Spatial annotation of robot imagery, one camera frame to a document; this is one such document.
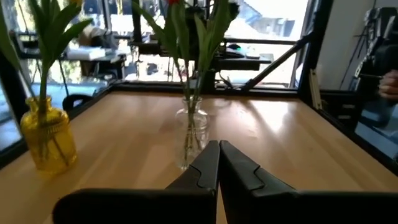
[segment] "vase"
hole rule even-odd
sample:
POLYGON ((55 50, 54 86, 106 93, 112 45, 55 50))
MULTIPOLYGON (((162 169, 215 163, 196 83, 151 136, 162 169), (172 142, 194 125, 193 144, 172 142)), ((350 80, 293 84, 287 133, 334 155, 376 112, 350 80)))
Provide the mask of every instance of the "vase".
POLYGON ((37 170, 48 175, 60 174, 77 159, 69 117, 64 110, 52 107, 51 97, 45 99, 41 110, 36 99, 26 100, 30 110, 21 119, 21 132, 37 170))
POLYGON ((175 115, 175 162, 186 170, 208 143, 209 117, 200 109, 201 98, 191 96, 182 101, 184 107, 175 115))

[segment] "white wall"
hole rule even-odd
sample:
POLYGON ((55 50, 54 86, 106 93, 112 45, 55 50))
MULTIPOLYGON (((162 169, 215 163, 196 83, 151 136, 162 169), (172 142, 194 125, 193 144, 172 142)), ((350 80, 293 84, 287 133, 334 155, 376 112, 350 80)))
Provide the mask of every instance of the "white wall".
MULTIPOLYGON (((337 90, 343 82, 346 90, 362 57, 353 60, 347 77, 345 70, 364 27, 364 15, 374 0, 334 0, 328 27, 323 40, 317 74, 322 89, 337 90)), ((398 7, 397 0, 377 0, 376 7, 398 7)))

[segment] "yellow glass vase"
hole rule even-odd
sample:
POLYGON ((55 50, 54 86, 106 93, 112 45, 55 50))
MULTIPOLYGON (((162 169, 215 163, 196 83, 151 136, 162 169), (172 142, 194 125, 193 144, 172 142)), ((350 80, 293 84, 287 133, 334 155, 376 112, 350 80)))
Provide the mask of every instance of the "yellow glass vase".
POLYGON ((77 159, 67 113, 53 108, 49 96, 41 113, 33 98, 26 103, 30 111, 21 119, 21 131, 37 170, 49 175, 65 172, 77 159))

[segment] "red tulip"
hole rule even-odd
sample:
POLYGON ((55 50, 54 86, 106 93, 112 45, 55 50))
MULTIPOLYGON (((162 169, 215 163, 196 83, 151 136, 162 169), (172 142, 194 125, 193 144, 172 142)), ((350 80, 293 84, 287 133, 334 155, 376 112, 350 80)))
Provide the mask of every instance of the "red tulip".
POLYGON ((172 5, 174 3, 180 3, 180 0, 168 0, 169 1, 169 5, 172 5))

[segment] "person's hand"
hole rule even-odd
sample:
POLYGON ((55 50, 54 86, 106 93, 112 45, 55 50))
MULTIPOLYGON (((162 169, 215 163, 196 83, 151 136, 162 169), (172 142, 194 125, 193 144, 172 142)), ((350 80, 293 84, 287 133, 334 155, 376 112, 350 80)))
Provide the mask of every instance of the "person's hand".
POLYGON ((379 94, 387 99, 398 100, 398 70, 391 70, 380 80, 379 94))

